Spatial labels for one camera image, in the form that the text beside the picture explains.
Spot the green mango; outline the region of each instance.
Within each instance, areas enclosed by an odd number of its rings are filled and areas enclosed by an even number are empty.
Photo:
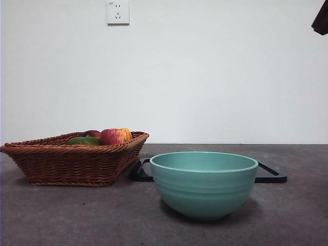
[[[100,141],[96,137],[73,137],[66,142],[67,145],[90,145],[98,146]]]

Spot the wicker basket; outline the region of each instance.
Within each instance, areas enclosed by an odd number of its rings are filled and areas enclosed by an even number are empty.
[[[138,160],[149,134],[131,132],[132,140],[110,146],[65,145],[80,134],[6,143],[0,151],[10,156],[33,186],[110,186]]]

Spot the red apple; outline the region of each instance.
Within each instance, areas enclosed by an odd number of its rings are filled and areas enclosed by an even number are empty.
[[[100,134],[101,145],[116,145],[132,139],[132,134],[128,128],[105,129]]]
[[[96,138],[100,139],[100,131],[89,130],[89,131],[80,133],[79,137],[96,137]]]

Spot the black tray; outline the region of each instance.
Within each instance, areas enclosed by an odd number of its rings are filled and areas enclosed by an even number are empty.
[[[154,181],[149,160],[149,158],[141,159],[135,164],[130,173],[135,181]],[[287,181],[287,175],[280,170],[269,167],[264,163],[258,163],[258,167],[255,183],[284,183]]]

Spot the electrical outlet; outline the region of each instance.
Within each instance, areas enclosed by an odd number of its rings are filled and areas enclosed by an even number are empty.
[[[128,0],[115,0],[107,3],[107,25],[128,25],[130,5]]]

